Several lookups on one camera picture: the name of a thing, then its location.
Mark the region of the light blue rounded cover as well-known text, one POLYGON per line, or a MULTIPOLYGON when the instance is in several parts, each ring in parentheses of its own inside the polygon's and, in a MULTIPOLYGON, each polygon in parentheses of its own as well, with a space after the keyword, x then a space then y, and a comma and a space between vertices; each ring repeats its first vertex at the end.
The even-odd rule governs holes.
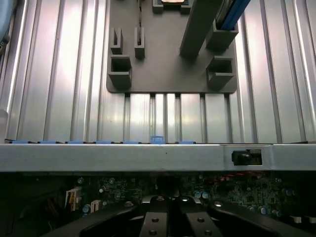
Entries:
POLYGON ((0 41, 4 38, 13 10, 13 0, 0 0, 0 41))

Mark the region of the green RAM stick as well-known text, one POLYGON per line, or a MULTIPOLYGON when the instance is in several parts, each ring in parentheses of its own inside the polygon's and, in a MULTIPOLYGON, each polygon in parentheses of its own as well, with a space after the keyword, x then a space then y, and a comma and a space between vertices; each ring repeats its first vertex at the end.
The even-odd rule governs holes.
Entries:
POLYGON ((138 0, 138 27, 137 27, 137 44, 142 44, 142 1, 138 0))

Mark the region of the hard disk with blue carrier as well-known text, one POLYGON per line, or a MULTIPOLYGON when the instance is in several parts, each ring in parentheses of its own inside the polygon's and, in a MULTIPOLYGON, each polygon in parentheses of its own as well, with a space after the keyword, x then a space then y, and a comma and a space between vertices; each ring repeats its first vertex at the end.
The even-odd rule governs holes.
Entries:
POLYGON ((249 3, 250 0, 223 0, 215 18, 217 29, 233 30, 249 3))

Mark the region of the grey parts rack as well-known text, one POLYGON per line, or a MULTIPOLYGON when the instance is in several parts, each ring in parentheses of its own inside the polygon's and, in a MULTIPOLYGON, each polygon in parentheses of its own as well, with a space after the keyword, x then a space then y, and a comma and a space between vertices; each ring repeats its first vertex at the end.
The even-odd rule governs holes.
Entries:
POLYGON ((110 0, 111 93, 234 93, 238 28, 218 30, 223 0, 110 0))

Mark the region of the open PC case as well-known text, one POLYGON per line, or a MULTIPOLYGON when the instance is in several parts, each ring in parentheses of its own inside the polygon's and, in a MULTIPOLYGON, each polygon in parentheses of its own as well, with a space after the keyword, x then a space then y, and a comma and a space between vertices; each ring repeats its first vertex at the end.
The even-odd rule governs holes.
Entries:
MULTIPOLYGON (((68 189, 75 177, 171 173, 297 172, 316 175, 316 142, 292 144, 149 143, 112 141, 22 141, 6 138, 8 114, 0 109, 0 237, 46 237, 77 219, 55 226, 40 212, 40 203, 68 189)), ((177 198, 168 200, 168 237, 194 237, 177 198)), ((294 237, 316 237, 316 225, 289 225, 294 237)), ((120 234, 139 237, 136 217, 120 234)))

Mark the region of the green motherboard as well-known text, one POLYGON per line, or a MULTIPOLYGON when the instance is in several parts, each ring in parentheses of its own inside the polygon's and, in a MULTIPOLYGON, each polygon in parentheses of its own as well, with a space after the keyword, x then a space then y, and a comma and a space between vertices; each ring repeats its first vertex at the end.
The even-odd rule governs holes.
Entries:
MULTIPOLYGON (((297 172, 188 174, 180 177, 180 195, 202 205, 220 200, 293 225, 316 225, 316 175, 297 172)), ((68 189, 40 203, 49 223, 59 226, 95 209, 121 201, 140 203, 156 194, 150 175, 75 177, 68 189)))

